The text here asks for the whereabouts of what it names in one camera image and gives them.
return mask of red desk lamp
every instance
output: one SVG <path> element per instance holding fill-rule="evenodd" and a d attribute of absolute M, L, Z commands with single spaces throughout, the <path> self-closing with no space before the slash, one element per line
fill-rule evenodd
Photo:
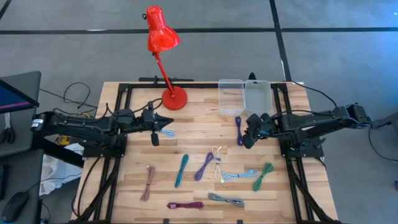
<path fill-rule="evenodd" d="M 163 10 L 159 6 L 149 6 L 146 19 L 148 22 L 148 50 L 151 51 L 167 84 L 162 94 L 163 105 L 169 110 L 179 110 L 187 104 L 187 93 L 178 86 L 173 86 L 160 60 L 160 52 L 170 50 L 180 43 L 177 33 L 167 26 Z"/>

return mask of lamp shade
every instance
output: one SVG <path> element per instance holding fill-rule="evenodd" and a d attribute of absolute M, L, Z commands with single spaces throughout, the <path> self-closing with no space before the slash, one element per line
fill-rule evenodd
<path fill-rule="evenodd" d="M 170 50 L 180 43 L 177 33 L 167 26 L 163 10 L 159 6 L 149 6 L 146 16 L 149 28 L 149 51 L 162 52 Z"/>

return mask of lamp arm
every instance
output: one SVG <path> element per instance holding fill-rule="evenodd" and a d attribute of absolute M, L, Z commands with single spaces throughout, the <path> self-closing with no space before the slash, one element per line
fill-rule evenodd
<path fill-rule="evenodd" d="M 170 92 L 172 93 L 172 97 L 174 97 L 174 96 L 175 96 L 174 89 L 173 89 L 172 84 L 170 83 L 170 80 L 169 80 L 169 78 L 168 78 L 168 76 L 167 76 L 167 74 L 166 74 L 166 71 L 164 70 L 162 61 L 161 61 L 161 59 L 160 59 L 160 54 L 159 54 L 159 52 L 155 52 L 155 53 L 154 53 L 154 56 L 155 56 L 155 58 L 156 58 L 156 62 L 157 62 L 157 64 L 158 64 L 159 68 L 160 68 L 160 71 L 162 72 L 163 78 L 164 78 L 164 80 L 165 80 L 165 82 L 166 82 L 166 84 L 167 84 L 167 88 L 168 88 L 168 89 L 170 90 Z"/>

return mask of laptop screen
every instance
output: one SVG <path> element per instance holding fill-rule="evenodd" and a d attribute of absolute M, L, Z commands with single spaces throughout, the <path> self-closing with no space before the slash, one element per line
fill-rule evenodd
<path fill-rule="evenodd" d="M 7 86 L 7 83 L 0 82 L 0 114 L 34 107 L 24 94 Z"/>

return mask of computer mouse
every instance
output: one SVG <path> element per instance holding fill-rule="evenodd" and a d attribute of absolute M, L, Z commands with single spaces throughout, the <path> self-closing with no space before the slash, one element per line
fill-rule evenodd
<path fill-rule="evenodd" d="M 24 209 L 28 199 L 29 193 L 27 192 L 18 192 L 14 194 L 3 209 L 1 220 L 4 223 L 15 222 L 21 214 L 21 211 Z"/>

